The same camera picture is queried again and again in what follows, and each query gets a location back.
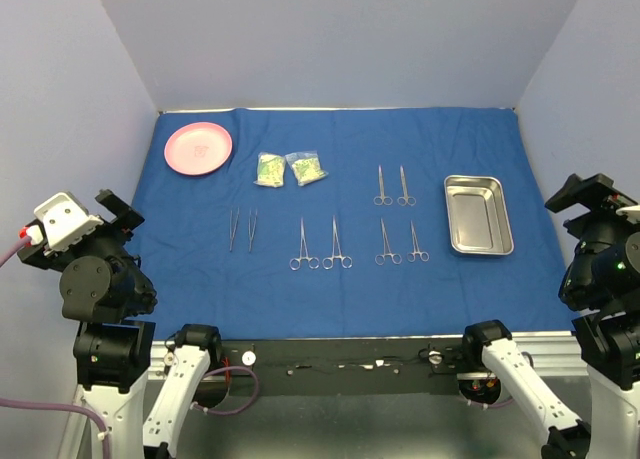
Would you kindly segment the steel tweezers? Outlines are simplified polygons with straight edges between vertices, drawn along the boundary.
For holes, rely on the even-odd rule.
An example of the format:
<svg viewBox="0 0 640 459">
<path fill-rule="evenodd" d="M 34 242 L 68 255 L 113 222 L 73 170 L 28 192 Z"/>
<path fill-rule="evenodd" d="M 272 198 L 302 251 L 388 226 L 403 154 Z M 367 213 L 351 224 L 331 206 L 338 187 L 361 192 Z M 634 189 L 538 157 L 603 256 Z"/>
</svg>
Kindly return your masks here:
<svg viewBox="0 0 640 459">
<path fill-rule="evenodd" d="M 229 251 L 233 251 L 234 241 L 237 234 L 237 228 L 239 224 L 240 218 L 240 208 L 232 208 L 230 210 L 230 218 L 229 218 Z"/>
<path fill-rule="evenodd" d="M 250 209 L 248 218 L 248 252 L 253 250 L 253 244 L 255 239 L 255 233 L 257 228 L 258 210 Z"/>
</svg>

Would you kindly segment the pink plastic plate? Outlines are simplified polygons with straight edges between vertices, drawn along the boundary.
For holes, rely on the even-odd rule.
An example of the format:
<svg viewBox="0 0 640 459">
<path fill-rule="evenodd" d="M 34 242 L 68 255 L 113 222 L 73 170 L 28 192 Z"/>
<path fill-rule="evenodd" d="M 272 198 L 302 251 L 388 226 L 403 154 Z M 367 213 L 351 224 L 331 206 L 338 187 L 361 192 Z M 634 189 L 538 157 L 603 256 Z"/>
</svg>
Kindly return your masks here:
<svg viewBox="0 0 640 459">
<path fill-rule="evenodd" d="M 224 127 L 194 122 L 171 134 L 164 147 L 164 159 L 179 174 L 199 176 L 222 167 L 232 150 L 232 137 Z"/>
</svg>

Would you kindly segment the steel scissors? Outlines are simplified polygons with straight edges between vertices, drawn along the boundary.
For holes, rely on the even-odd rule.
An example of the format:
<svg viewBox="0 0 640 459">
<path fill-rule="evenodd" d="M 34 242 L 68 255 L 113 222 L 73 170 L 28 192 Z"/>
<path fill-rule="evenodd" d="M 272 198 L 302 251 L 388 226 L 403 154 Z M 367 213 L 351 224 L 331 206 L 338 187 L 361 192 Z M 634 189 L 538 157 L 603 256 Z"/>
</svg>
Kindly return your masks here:
<svg viewBox="0 0 640 459">
<path fill-rule="evenodd" d="M 384 174 L 382 166 L 378 166 L 378 194 L 373 198 L 373 202 L 376 206 L 390 206 L 393 204 L 393 199 L 385 192 Z"/>
<path fill-rule="evenodd" d="M 400 206 L 409 206 L 409 207 L 415 206 L 416 199 L 409 194 L 406 173 L 403 165 L 399 167 L 399 174 L 400 174 L 402 194 L 397 198 L 397 203 Z"/>
</svg>

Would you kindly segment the steel forceps ring handles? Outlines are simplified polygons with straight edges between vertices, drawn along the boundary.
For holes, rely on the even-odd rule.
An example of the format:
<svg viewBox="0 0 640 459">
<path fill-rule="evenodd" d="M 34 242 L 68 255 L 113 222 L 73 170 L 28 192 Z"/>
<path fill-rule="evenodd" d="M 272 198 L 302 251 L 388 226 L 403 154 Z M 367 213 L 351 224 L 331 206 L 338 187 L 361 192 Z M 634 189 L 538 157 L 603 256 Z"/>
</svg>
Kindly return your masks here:
<svg viewBox="0 0 640 459">
<path fill-rule="evenodd" d="M 407 253 L 407 260 L 410 263 L 414 263 L 416 261 L 428 262 L 430 259 L 430 255 L 428 252 L 423 251 L 421 249 L 417 231 L 413 221 L 410 221 L 410 232 L 411 232 L 412 250 Z"/>
</svg>

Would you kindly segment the steel hemostat clamp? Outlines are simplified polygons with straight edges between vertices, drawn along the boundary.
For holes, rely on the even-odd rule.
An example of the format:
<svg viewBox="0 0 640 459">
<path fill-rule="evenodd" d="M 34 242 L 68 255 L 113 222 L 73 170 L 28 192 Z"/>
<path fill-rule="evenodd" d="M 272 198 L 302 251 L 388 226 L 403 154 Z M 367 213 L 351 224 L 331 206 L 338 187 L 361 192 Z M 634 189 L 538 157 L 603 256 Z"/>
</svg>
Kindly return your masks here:
<svg viewBox="0 0 640 459">
<path fill-rule="evenodd" d="M 338 263 L 343 269 L 350 269 L 353 267 L 353 259 L 342 252 L 338 225 L 335 216 L 332 217 L 331 247 L 331 254 L 322 260 L 322 267 L 325 270 L 332 269 L 336 263 Z"/>
<path fill-rule="evenodd" d="M 383 243 L 383 250 L 380 254 L 375 256 L 375 263 L 378 266 L 383 266 L 386 262 L 390 262 L 394 265 L 399 265 L 402 262 L 402 258 L 398 253 L 395 253 L 391 249 L 388 232 L 384 219 L 380 219 L 381 237 Z"/>
<path fill-rule="evenodd" d="M 289 261 L 289 267 L 292 271 L 299 270 L 304 264 L 311 270 L 316 270 L 320 267 L 320 260 L 317 257 L 309 254 L 306 230 L 304 224 L 304 218 L 300 218 L 300 243 L 299 253 L 297 257 L 291 258 Z"/>
</svg>

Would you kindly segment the green gauze packet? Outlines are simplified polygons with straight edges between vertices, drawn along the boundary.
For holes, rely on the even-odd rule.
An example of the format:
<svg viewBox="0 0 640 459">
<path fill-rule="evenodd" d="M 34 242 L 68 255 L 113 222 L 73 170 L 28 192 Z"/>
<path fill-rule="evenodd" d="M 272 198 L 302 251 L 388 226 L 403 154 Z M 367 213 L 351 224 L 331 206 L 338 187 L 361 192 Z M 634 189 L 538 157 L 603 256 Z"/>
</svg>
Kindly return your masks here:
<svg viewBox="0 0 640 459">
<path fill-rule="evenodd" d="M 297 184 L 302 187 L 322 180 L 328 173 L 322 168 L 316 151 L 293 152 L 285 155 Z"/>
<path fill-rule="evenodd" d="M 255 185 L 279 188 L 284 185 L 286 160 L 283 156 L 268 152 L 258 154 Z"/>
</svg>

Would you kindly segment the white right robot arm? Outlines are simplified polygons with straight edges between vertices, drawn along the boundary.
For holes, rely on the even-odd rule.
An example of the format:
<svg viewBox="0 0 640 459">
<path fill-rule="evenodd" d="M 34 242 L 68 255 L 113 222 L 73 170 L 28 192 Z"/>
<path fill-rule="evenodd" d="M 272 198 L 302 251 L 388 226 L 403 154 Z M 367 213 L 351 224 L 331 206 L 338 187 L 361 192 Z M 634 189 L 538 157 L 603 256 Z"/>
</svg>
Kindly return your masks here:
<svg viewBox="0 0 640 459">
<path fill-rule="evenodd" d="M 590 381 L 590 421 L 582 420 L 522 358 L 498 320 L 466 328 L 460 358 L 489 370 L 536 426 L 544 458 L 636 458 L 639 455 L 639 204 L 611 178 L 570 175 L 545 206 L 575 204 L 585 214 L 565 221 L 578 241 L 558 296 L 571 310 Z"/>
</svg>

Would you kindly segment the blue surgical drape cloth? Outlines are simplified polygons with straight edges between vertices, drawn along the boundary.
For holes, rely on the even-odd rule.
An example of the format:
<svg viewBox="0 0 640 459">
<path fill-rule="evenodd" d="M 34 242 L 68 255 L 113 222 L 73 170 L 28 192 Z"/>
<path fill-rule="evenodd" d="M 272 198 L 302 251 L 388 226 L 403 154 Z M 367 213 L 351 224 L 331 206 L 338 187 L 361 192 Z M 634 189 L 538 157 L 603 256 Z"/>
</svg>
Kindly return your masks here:
<svg viewBox="0 0 640 459">
<path fill-rule="evenodd" d="M 234 110 L 212 113 L 234 148 L 218 171 L 187 177 L 163 157 L 169 136 L 193 114 L 158 118 L 143 164 L 130 148 L 94 161 L 97 183 L 122 193 L 134 185 L 143 218 L 128 248 L 140 257 L 158 303 L 156 335 L 188 322 L 219 327 L 229 339 L 455 334 L 498 319 L 516 332 L 559 331 L 572 313 L 558 299 L 565 264 L 532 174 L 514 111 L 405 109 L 334 112 Z M 328 176 L 300 187 L 286 162 L 284 185 L 254 184 L 258 154 L 316 151 Z M 390 206 L 376 206 L 378 166 Z M 399 167 L 416 205 L 400 206 Z M 444 179 L 486 175 L 504 187 L 514 250 L 503 257 L 463 256 L 449 240 Z M 240 208 L 233 251 L 229 218 Z M 248 252 L 249 210 L 257 209 Z M 331 254 L 332 217 L 353 267 Z M 297 257 L 300 218 L 320 267 L 289 267 Z M 383 266 L 380 219 L 402 262 Z M 410 221 L 428 262 L 410 263 Z"/>
</svg>

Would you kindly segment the steel instrument tray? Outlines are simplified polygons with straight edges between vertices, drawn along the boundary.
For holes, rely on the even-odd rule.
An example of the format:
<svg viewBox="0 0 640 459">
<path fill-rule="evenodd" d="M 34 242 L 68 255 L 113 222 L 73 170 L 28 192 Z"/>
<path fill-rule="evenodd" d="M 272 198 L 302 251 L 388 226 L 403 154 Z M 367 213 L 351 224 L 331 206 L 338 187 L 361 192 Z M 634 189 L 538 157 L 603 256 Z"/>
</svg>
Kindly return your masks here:
<svg viewBox="0 0 640 459">
<path fill-rule="evenodd" d="M 501 182 L 489 176 L 449 175 L 444 195 L 452 249 L 462 255 L 507 256 L 514 250 Z"/>
</svg>

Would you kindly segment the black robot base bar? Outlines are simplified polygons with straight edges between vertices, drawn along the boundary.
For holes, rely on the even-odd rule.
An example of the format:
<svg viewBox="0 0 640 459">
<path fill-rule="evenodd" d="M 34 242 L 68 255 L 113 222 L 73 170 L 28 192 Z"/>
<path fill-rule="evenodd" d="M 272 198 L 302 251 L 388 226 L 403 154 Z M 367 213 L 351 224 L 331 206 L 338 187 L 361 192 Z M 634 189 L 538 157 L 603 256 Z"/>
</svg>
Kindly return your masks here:
<svg viewBox="0 0 640 459">
<path fill-rule="evenodd" d="M 228 397 L 430 394 L 484 409 L 512 399 L 488 369 L 465 356 L 453 336 L 225 340 L 230 371 L 202 380 L 194 399 L 219 406 Z"/>
</svg>

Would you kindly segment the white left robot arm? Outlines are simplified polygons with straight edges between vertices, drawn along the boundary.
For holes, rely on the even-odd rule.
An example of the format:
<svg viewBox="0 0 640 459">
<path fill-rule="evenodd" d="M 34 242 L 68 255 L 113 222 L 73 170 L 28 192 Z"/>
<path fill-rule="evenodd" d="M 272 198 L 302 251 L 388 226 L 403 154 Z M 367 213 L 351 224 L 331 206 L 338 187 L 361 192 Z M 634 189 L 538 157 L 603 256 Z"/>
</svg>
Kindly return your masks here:
<svg viewBox="0 0 640 459">
<path fill-rule="evenodd" d="M 144 221 L 110 190 L 96 200 L 113 214 L 93 215 L 69 192 L 38 205 L 22 234 L 24 264 L 59 272 L 62 315 L 79 329 L 73 347 L 77 382 L 89 410 L 99 416 L 94 448 L 114 458 L 174 458 L 187 412 L 204 374 L 222 362 L 216 327 L 187 324 L 176 335 L 168 376 L 150 413 L 143 412 L 155 325 L 144 321 L 157 297 L 126 251 Z"/>
</svg>

